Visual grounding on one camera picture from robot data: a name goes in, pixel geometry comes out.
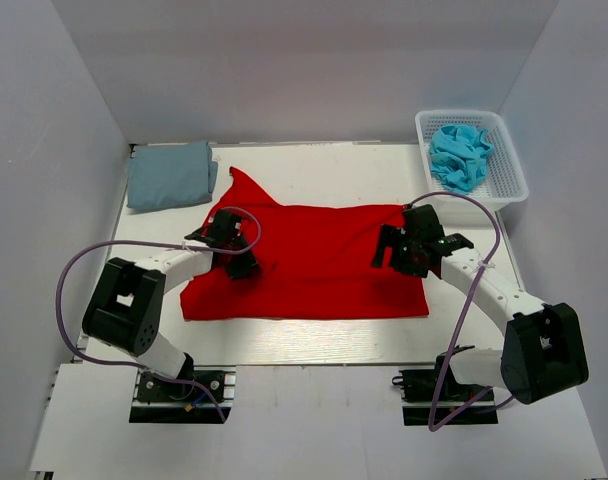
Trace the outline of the red t shirt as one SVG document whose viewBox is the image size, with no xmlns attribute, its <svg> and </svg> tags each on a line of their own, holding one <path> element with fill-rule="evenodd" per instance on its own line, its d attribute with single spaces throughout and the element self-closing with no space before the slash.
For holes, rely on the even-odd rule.
<svg viewBox="0 0 608 480">
<path fill-rule="evenodd" d="M 180 294 L 187 321 L 233 318 L 352 320 L 422 317 L 423 282 L 371 265 L 382 225 L 402 225 L 399 205 L 344 208 L 282 205 L 242 170 L 219 207 L 255 216 L 243 224 L 259 264 L 252 277 L 231 279 L 214 266 Z"/>
</svg>

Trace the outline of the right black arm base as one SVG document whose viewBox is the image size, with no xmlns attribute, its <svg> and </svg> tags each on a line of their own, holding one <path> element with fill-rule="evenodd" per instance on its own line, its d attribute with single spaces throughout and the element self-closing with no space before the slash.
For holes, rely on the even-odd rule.
<svg viewBox="0 0 608 480">
<path fill-rule="evenodd" d="M 433 367 L 422 367 L 399 370 L 392 377 L 392 386 L 399 389 L 402 400 L 402 415 L 405 426 L 428 425 L 430 406 L 437 382 L 438 371 Z M 483 391 L 479 385 L 457 384 L 451 373 L 448 373 L 435 414 L 438 423 L 447 415 L 461 407 L 466 401 Z M 487 392 L 480 400 L 466 411 L 451 420 L 448 425 L 494 425 L 498 415 L 494 410 L 495 397 L 492 391 Z"/>
</svg>

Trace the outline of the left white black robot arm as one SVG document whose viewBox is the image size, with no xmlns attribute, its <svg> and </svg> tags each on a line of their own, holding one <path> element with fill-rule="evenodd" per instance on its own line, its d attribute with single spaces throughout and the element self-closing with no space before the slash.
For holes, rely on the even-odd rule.
<svg viewBox="0 0 608 480">
<path fill-rule="evenodd" d="M 128 365 L 158 377 L 172 398 L 186 398 L 195 387 L 194 361 L 159 332 L 164 297 L 218 261 L 229 278 L 250 277 L 258 268 L 252 248 L 261 234 L 252 213 L 224 207 L 179 244 L 142 244 L 159 248 L 157 255 L 109 259 L 83 316 L 83 333 L 127 354 Z"/>
</svg>

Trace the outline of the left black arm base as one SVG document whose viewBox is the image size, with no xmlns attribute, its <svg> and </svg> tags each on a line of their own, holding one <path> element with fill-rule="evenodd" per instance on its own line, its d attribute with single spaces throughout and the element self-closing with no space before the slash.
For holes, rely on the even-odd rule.
<svg viewBox="0 0 608 480">
<path fill-rule="evenodd" d="M 233 407 L 236 370 L 234 367 L 195 368 L 193 380 L 206 387 L 175 385 L 156 379 L 149 372 L 139 373 L 129 414 L 132 424 L 201 425 L 222 424 L 219 407 L 227 419 Z"/>
</svg>

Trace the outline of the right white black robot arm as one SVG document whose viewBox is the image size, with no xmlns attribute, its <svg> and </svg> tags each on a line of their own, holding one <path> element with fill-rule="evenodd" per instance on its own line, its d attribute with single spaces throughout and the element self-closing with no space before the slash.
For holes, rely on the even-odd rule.
<svg viewBox="0 0 608 480">
<path fill-rule="evenodd" d="M 499 350 L 452 343 L 435 362 L 437 394 L 456 399 L 471 385 L 496 387 L 532 404 L 587 382 L 580 322 L 571 306 L 548 304 L 498 273 L 465 236 L 445 234 L 432 206 L 407 206 L 403 219 L 401 227 L 381 226 L 373 266 L 435 275 L 466 294 L 466 305 L 476 305 L 503 335 Z"/>
</svg>

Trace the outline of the folded grey-blue t shirt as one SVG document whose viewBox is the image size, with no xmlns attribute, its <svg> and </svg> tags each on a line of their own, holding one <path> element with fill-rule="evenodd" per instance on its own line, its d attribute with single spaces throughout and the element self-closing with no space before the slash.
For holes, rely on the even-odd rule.
<svg viewBox="0 0 608 480">
<path fill-rule="evenodd" d="M 206 141 L 136 146 L 128 160 L 127 207 L 157 211 L 209 203 L 217 173 Z"/>
</svg>

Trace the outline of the crumpled light blue t shirt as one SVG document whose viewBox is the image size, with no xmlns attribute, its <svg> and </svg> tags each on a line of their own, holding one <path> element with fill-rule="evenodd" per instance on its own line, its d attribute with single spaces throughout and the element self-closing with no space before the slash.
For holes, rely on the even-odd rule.
<svg viewBox="0 0 608 480">
<path fill-rule="evenodd" d="M 494 145 L 488 131 L 466 124 L 447 124 L 432 136 L 429 145 L 430 173 L 445 190 L 472 193 L 487 175 Z"/>
</svg>

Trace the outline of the white plastic basket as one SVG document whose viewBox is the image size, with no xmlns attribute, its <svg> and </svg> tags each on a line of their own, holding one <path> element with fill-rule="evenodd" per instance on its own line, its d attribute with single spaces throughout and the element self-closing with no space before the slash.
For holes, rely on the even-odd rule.
<svg viewBox="0 0 608 480">
<path fill-rule="evenodd" d="M 485 179 L 469 196 L 490 211 L 524 201 L 528 187 L 509 132 L 498 114 L 483 110 L 438 109 L 416 114 L 416 132 L 429 190 L 443 190 L 442 182 L 431 172 L 430 143 L 436 131 L 451 124 L 485 130 L 486 140 L 494 147 L 488 156 Z"/>
</svg>

